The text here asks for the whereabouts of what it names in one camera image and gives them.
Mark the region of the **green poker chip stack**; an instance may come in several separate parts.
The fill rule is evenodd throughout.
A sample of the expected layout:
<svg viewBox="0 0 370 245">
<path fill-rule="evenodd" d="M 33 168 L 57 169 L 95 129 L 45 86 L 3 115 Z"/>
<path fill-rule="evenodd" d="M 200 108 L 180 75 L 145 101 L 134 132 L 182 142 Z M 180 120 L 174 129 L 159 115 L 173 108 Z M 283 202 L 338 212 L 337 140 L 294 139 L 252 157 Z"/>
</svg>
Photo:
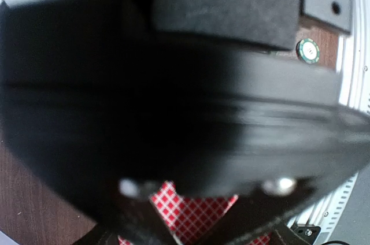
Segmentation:
<svg viewBox="0 0 370 245">
<path fill-rule="evenodd" d="M 320 59 L 318 44 L 311 38 L 300 40 L 296 45 L 297 56 L 307 64 L 316 64 Z"/>
</svg>

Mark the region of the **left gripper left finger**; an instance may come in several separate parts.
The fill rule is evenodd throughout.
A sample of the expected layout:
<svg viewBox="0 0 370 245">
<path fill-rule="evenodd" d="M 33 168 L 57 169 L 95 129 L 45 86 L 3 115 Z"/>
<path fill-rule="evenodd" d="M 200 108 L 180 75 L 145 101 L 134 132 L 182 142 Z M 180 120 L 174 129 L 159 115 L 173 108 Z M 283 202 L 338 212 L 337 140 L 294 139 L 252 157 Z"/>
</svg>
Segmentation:
<svg viewBox="0 0 370 245">
<path fill-rule="evenodd" d="M 119 245 L 119 240 L 115 233 L 97 224 L 73 245 Z"/>
</svg>

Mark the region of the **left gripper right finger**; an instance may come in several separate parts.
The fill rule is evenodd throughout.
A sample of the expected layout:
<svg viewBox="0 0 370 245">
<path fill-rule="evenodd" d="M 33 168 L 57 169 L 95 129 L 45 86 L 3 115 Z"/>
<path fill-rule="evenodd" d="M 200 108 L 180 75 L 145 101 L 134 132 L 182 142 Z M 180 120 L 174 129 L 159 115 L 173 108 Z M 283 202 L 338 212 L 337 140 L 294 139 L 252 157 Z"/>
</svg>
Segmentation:
<svg viewBox="0 0 370 245">
<path fill-rule="evenodd" d="M 318 226 L 304 225 L 289 228 L 285 224 L 279 224 L 272 231 L 270 245 L 310 245 L 314 244 L 321 228 Z"/>
</svg>

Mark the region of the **red-backed card deck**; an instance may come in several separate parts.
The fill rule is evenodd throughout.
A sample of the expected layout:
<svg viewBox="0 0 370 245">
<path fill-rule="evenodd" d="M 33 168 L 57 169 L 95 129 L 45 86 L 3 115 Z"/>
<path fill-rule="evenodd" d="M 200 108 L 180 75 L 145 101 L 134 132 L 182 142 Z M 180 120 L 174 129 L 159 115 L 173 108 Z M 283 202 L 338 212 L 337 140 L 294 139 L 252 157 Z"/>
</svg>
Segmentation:
<svg viewBox="0 0 370 245">
<path fill-rule="evenodd" d="M 194 244 L 229 211 L 238 196 L 188 198 L 177 194 L 174 183 L 166 181 L 150 200 L 175 241 Z"/>
</svg>

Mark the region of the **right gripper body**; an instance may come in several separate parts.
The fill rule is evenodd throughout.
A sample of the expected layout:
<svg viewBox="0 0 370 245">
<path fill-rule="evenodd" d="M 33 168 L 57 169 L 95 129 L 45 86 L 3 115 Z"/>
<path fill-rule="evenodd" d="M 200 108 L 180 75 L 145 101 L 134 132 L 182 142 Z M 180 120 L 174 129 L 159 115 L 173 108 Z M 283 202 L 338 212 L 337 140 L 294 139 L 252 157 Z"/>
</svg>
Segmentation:
<svg viewBox="0 0 370 245">
<path fill-rule="evenodd" d="M 10 151 L 134 244 L 174 244 L 150 196 L 238 195 L 201 244 L 245 244 L 369 163 L 342 76 L 272 55 L 350 35 L 353 0 L 2 0 Z"/>
</svg>

